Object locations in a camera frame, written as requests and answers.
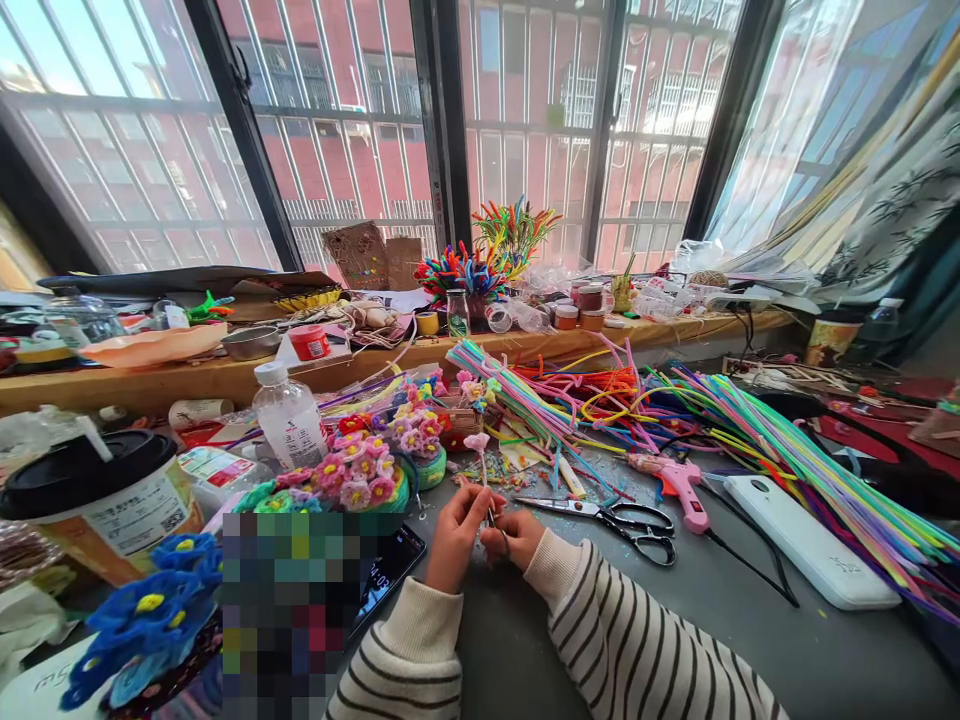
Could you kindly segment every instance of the person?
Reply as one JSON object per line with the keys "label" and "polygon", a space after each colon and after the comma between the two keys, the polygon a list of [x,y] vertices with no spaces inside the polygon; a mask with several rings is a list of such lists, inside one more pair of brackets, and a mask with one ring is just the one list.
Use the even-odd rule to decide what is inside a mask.
{"label": "person", "polygon": [[[575,547],[527,510],[464,485],[437,518],[423,582],[408,577],[393,613],[371,627],[324,717],[451,720],[460,712],[455,653],[460,584],[477,532],[547,603],[550,637],[596,720],[786,718],[767,685],[715,638],[658,604],[583,540]],[[496,527],[481,525],[492,508]]]}

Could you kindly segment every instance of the pink bowl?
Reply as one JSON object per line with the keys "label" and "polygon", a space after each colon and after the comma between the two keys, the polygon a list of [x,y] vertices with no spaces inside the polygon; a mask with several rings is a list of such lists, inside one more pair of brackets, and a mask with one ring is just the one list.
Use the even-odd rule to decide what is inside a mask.
{"label": "pink bowl", "polygon": [[213,350],[227,334],[227,323],[124,335],[87,345],[80,354],[107,367],[149,367]]}

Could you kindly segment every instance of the hand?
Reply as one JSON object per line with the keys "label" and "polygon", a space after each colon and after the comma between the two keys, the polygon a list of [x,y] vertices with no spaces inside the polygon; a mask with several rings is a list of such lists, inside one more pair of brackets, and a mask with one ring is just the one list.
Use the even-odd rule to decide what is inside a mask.
{"label": "hand", "polygon": [[490,488],[472,483],[462,485],[437,517],[424,584],[448,595],[460,592],[473,541],[487,517],[487,509],[496,515],[506,504],[506,499],[494,495]]}
{"label": "hand", "polygon": [[546,531],[532,512],[520,510],[497,518],[496,528],[484,528],[480,542],[487,549],[487,560],[509,557],[526,572]]}

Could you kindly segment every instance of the metal bowl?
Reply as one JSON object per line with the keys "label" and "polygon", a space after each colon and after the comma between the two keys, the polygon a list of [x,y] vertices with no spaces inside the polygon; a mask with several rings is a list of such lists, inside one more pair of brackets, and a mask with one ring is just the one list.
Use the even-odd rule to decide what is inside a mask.
{"label": "metal bowl", "polygon": [[280,346],[280,331],[275,327],[244,328],[223,339],[223,349],[234,360],[257,360],[273,355]]}

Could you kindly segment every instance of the black scissors handle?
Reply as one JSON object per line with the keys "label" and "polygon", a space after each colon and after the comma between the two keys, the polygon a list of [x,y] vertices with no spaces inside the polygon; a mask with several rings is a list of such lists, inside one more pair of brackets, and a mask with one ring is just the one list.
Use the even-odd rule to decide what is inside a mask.
{"label": "black scissors handle", "polygon": [[[616,517],[613,513],[609,513],[610,516]],[[640,555],[643,556],[645,560],[649,560],[654,565],[659,565],[660,567],[670,567],[677,560],[677,551],[673,547],[673,541],[669,537],[664,535],[658,535],[656,533],[650,532],[649,530],[643,535],[631,535],[626,530],[624,530],[615,520],[611,520],[608,517],[607,513],[600,513],[595,515],[597,522],[601,525],[605,525],[609,529],[613,530],[617,535],[622,537],[628,543],[633,545],[633,549],[636,550]],[[663,551],[666,553],[666,560],[660,561],[657,558],[653,557],[644,549],[645,545],[659,545],[663,548]]]}
{"label": "black scissors handle", "polygon": [[[635,519],[625,517],[621,514],[624,512],[636,512],[642,515],[647,515],[651,518],[656,518],[657,522],[646,522],[639,518]],[[670,516],[660,510],[657,510],[657,508],[650,507],[649,505],[618,502],[606,508],[601,506],[600,514],[617,525],[620,525],[621,527],[646,530],[649,534],[659,535],[661,537],[673,537],[675,534],[673,520],[670,519]]]}

